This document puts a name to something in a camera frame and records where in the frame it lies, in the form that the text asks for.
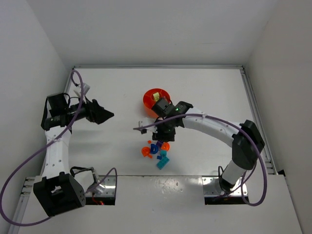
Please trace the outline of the purple square lego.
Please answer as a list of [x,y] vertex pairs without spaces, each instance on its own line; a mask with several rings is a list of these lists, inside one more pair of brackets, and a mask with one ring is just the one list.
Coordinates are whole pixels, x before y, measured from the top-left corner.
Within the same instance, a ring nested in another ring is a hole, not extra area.
[[156,142],[156,146],[157,146],[157,147],[160,147],[160,148],[161,148],[162,144],[163,144],[163,141],[157,141],[157,142]]

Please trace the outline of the teal small lego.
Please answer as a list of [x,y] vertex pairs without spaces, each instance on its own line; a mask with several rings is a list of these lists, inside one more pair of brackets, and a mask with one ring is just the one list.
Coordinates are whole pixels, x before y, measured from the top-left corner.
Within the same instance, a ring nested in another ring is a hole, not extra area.
[[160,155],[161,155],[161,156],[166,156],[166,155],[167,155],[167,151],[161,150],[161,151],[160,151]]

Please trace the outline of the teal long lego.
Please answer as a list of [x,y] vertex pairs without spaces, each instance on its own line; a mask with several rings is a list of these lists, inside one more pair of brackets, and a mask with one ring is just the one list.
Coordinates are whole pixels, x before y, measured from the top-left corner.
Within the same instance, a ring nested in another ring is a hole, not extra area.
[[162,170],[169,163],[169,161],[169,158],[163,156],[162,159],[156,164],[156,166],[159,170]]

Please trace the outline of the pale green curved lego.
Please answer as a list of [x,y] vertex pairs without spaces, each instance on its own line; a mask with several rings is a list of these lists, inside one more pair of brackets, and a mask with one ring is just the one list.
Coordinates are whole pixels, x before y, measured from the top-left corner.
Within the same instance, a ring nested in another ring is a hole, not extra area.
[[158,101],[160,99],[160,94],[159,92],[155,92],[152,94],[153,100]]

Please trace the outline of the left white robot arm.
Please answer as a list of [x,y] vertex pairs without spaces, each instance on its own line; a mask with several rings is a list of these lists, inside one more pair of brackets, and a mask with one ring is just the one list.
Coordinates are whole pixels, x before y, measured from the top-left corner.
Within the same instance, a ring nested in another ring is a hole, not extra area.
[[49,217],[84,207],[86,194],[100,191],[99,178],[93,167],[69,166],[72,123],[87,119],[102,124],[114,116],[95,99],[80,99],[75,105],[69,103],[64,93],[48,96],[46,104],[51,109],[44,111],[41,123],[49,146],[41,181],[34,184],[33,191]]

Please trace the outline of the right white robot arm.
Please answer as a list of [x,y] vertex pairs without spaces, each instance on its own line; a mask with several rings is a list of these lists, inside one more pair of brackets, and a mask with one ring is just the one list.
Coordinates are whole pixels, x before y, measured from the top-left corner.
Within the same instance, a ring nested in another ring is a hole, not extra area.
[[253,140],[259,152],[262,152],[265,146],[256,124],[250,120],[237,124],[235,128],[230,124],[207,118],[190,103],[180,101],[173,105],[164,98],[158,100],[152,106],[152,110],[163,120],[177,117],[158,124],[157,132],[153,133],[153,140],[174,141],[176,127],[183,127],[208,134],[232,148],[232,159],[219,176],[220,188],[225,192],[229,192],[246,171],[253,169],[257,160],[253,145],[239,130],[243,130]]

